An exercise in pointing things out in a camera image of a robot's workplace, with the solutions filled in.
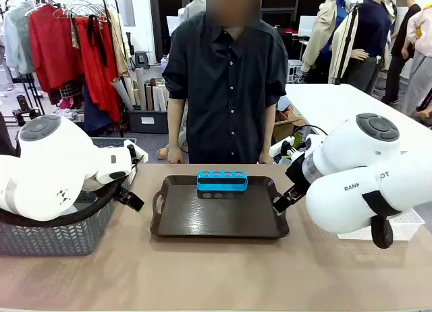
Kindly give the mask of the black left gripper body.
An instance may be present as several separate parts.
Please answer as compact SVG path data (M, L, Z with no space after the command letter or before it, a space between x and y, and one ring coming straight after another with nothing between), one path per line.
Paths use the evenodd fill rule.
M130 177L126 176L103 185L101 188L95 190L95 192L117 192L121 188L125 188L126 190L129 190L130 185L131 185Z

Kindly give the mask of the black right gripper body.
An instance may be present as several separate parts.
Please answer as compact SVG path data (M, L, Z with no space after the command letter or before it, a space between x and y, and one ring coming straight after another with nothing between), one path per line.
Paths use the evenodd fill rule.
M292 182L290 190L295 191L307 191L310 183L304 176L302 165L304 162L304 154L301 154L295 160L292 161L291 165L286 170L286 176Z

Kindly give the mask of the person's right hand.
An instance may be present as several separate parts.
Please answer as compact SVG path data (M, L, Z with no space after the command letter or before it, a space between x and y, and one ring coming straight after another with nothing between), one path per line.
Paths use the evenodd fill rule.
M170 164L184 164L184 152L179 147L169 147L167 160Z

